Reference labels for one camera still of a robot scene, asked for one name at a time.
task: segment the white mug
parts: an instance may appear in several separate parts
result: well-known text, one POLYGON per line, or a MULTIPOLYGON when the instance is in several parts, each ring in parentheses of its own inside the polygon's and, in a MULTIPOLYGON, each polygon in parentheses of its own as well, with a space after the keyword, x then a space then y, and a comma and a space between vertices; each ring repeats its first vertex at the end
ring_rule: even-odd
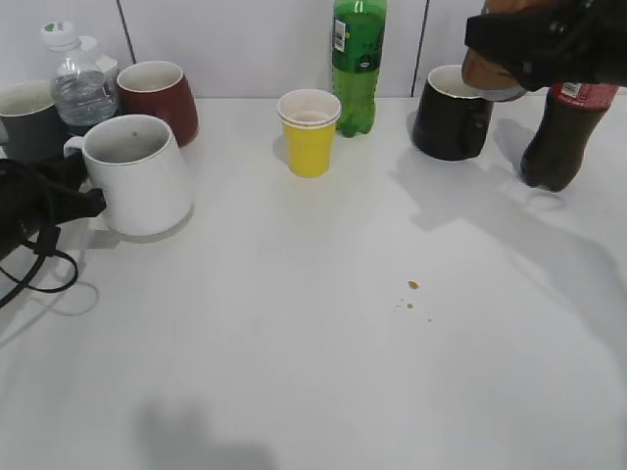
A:
POLYGON ((103 216, 129 236, 163 233, 192 209, 185 161, 169 126, 143 115, 114 117, 73 137, 64 154, 82 151, 89 179, 105 194, 103 216))

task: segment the paper cup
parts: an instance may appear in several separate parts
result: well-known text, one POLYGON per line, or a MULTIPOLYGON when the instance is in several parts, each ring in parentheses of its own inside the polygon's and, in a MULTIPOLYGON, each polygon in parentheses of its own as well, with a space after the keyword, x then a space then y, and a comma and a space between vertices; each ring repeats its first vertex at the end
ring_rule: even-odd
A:
POLYGON ((327 172, 340 100, 322 90, 296 90, 284 95, 277 109, 292 171, 304 178, 327 172))

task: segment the cup being held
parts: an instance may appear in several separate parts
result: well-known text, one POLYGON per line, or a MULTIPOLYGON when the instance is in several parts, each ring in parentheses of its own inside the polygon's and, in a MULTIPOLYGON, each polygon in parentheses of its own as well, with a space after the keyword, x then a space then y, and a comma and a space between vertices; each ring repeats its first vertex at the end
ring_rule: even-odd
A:
POLYGON ((64 152, 82 151, 103 216, 115 231, 148 236, 173 228, 192 209, 187 167, 169 126, 144 115, 114 117, 73 137, 64 152))
POLYGON ((292 171, 304 178, 327 172, 336 122, 342 113, 340 100, 322 90, 296 90, 284 95, 277 109, 292 171))
POLYGON ((0 90, 0 146, 9 159, 25 164, 60 160, 68 137, 47 81, 0 90))
POLYGON ((461 66, 439 67, 429 73, 411 139, 434 159, 459 162, 477 157, 493 108, 463 82, 461 66))
POLYGON ((142 62, 118 75, 123 109, 168 123, 179 147, 198 134, 198 113, 191 88, 181 67, 164 61, 142 62))

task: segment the green plastic bottle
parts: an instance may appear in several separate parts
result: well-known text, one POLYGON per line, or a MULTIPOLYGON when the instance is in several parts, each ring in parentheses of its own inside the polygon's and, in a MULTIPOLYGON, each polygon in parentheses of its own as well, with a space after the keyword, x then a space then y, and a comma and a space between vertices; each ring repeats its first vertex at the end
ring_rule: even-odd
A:
POLYGON ((335 0, 333 92, 342 102, 338 130, 367 134, 374 124, 374 92, 383 52, 387 0, 335 0))

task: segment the red mug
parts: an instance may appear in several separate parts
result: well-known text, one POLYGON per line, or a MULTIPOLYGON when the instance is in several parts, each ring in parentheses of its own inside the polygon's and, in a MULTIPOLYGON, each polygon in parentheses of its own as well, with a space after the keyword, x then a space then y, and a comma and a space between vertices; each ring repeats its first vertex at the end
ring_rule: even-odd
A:
POLYGON ((181 67, 164 61, 141 62, 118 75, 122 108, 132 115, 150 115, 169 124, 179 147, 198 134, 198 113, 181 67))

